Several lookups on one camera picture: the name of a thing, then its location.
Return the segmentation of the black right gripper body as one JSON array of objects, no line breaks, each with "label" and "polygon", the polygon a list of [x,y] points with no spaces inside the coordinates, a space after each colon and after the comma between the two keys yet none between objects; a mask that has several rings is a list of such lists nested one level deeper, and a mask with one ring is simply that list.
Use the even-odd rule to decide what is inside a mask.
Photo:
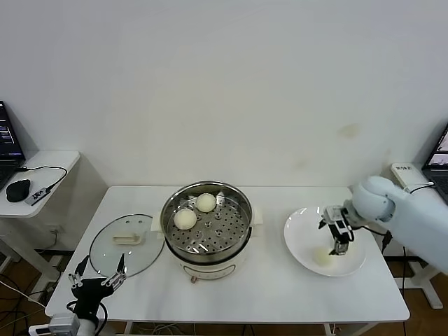
[{"label": "black right gripper body", "polygon": [[346,236],[349,242],[354,241],[354,231],[348,220],[348,211],[346,209],[329,209],[328,217],[330,223],[330,231],[333,238],[339,236]]}]

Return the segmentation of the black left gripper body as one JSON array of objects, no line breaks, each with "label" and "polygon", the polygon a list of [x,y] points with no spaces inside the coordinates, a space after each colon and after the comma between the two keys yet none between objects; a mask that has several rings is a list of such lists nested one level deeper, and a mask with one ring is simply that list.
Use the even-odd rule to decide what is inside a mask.
[{"label": "black left gripper body", "polygon": [[113,294],[112,285],[105,278],[82,279],[71,288],[76,298],[74,313],[78,317],[96,317],[99,303]]}]

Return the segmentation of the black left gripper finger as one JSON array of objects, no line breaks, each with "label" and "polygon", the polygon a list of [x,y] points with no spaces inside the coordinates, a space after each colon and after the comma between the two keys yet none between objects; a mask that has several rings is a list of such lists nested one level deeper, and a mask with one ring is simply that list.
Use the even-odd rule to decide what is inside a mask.
[{"label": "black left gripper finger", "polygon": [[113,291],[117,290],[126,280],[126,272],[127,268],[125,266],[125,254],[123,253],[120,257],[115,273],[106,280],[103,280],[101,282],[101,286],[111,288]]},{"label": "black left gripper finger", "polygon": [[87,255],[82,259],[76,266],[74,272],[69,273],[68,277],[71,283],[71,287],[75,288],[78,286],[81,286],[81,281],[83,278],[83,274],[85,271],[85,268],[87,267],[87,264],[89,262],[90,257]]}]

